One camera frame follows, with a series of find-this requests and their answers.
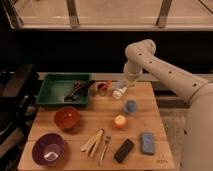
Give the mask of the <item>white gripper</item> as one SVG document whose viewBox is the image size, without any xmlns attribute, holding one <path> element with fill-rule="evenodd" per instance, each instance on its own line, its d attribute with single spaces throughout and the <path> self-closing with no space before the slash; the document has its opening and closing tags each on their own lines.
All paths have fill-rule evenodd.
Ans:
<svg viewBox="0 0 213 171">
<path fill-rule="evenodd" d="M 129 87 L 133 87 L 135 85 L 135 82 L 135 77 L 129 77 L 127 75 L 124 75 L 121 79 L 114 83 L 113 90 L 115 92 L 120 92 L 121 94 L 124 94 Z"/>
</svg>

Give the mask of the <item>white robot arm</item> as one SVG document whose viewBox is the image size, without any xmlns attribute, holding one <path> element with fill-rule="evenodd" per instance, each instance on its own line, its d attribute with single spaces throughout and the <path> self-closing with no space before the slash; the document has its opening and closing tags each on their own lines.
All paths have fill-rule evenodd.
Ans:
<svg viewBox="0 0 213 171">
<path fill-rule="evenodd" d="M 213 82 L 157 58 L 155 52 L 151 39 L 125 48 L 125 83 L 133 84 L 145 69 L 187 103 L 180 171 L 213 171 Z"/>
</svg>

